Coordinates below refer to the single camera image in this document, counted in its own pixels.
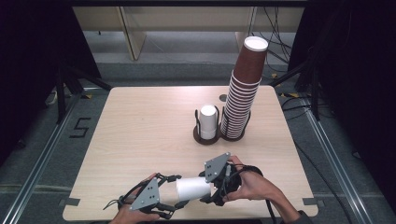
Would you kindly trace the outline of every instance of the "stack of paper cups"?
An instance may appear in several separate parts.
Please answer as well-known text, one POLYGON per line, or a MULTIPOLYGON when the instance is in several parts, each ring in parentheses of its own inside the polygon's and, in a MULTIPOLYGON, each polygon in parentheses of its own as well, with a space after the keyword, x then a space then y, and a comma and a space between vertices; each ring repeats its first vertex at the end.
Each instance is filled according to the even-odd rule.
POLYGON ((248 122, 250 108, 262 80, 267 41, 257 36, 245 39, 231 75, 226 106, 221 119, 221 132, 238 139, 248 122))

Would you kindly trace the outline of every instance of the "person's right hand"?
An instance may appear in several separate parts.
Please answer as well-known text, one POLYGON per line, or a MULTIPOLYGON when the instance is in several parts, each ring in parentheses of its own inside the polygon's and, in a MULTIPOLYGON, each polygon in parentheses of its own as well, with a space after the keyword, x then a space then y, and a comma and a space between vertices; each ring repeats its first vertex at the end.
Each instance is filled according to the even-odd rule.
MULTIPOLYGON (((231 156, 229 161, 235 164, 236 170, 242 169, 243 163, 236 156, 231 156)), ((272 200, 277 194, 281 193, 280 189, 271 181, 253 171, 244 171, 239 175, 242 179, 241 187, 223 197, 224 202, 238 199, 272 200)))

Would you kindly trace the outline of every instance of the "white cylinder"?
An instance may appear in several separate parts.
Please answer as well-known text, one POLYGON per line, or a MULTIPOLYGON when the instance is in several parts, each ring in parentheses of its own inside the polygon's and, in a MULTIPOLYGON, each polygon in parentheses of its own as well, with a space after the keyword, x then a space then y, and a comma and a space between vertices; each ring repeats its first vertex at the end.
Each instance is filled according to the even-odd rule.
POLYGON ((213 105, 204 105, 200 110, 199 122, 200 131, 203 139, 212 139, 216 136, 218 126, 217 109, 213 105))
POLYGON ((181 178, 176 183, 180 202, 210 196, 210 183, 206 183, 204 177, 181 178))

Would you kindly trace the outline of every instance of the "wooden tabletop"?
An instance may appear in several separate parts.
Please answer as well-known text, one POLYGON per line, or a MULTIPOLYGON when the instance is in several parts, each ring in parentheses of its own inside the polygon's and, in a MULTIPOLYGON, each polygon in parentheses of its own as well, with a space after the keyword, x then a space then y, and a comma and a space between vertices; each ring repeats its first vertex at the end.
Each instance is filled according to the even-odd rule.
MULTIPOLYGON (((196 177, 204 170, 205 161, 225 152, 237 155, 244 164, 259 167, 297 210, 315 216, 317 206, 303 203, 303 198, 313 198, 313 194, 272 87, 259 87, 241 140, 228 142, 220 138, 210 146, 194 140, 195 109, 212 104, 221 110, 225 103, 219 97, 227 94, 228 88, 114 88, 70 194, 79 204, 67 205, 64 219, 110 220, 117 206, 103 210, 106 204, 149 175, 196 177)), ((162 203, 177 203, 176 183, 163 184, 160 195, 162 203)), ((172 219, 269 216, 265 201, 238 200, 220 207, 195 200, 177 210, 172 219)))

